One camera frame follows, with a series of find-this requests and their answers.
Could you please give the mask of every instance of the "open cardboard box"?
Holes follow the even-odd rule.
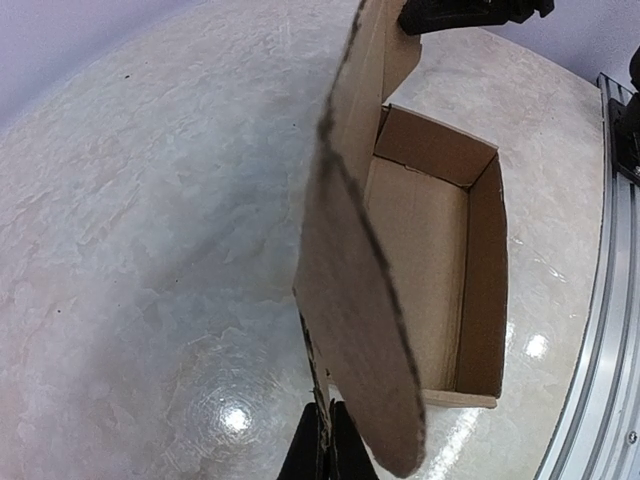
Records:
[[[423,402],[496,406],[507,252],[496,147],[382,106],[420,58],[400,8],[356,13],[318,125],[294,291],[321,410],[329,372],[378,462],[407,476]]]

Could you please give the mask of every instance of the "table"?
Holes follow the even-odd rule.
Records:
[[[275,478],[311,399],[290,287],[355,6],[201,5],[0,137],[2,477]],[[600,97],[483,30],[423,45],[391,101],[500,147],[510,294],[498,408],[428,408],[414,478],[531,478],[589,309]]]

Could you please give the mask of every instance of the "marble surface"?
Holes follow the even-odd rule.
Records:
[[[311,399],[290,286],[355,6],[201,5],[0,137],[0,479],[275,478]],[[527,479],[589,307],[599,96],[482,30],[423,44],[392,101],[499,145],[510,295],[498,408],[429,408],[414,478]]]

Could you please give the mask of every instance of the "metal rail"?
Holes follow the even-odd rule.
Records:
[[[612,167],[609,99],[631,92],[605,75],[600,252],[580,357],[536,480],[640,480],[640,189]]]

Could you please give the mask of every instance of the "black mechanical component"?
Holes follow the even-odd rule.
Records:
[[[640,48],[631,59],[629,73],[631,84],[640,90]],[[609,114],[613,164],[624,176],[640,185],[640,93],[636,92],[626,106],[612,99]]]
[[[449,28],[522,23],[535,11],[547,16],[554,6],[554,0],[408,0],[398,23],[407,35],[420,35]]]
[[[344,402],[331,402],[329,445],[322,448],[322,418],[309,403],[289,447],[278,480],[379,480]]]

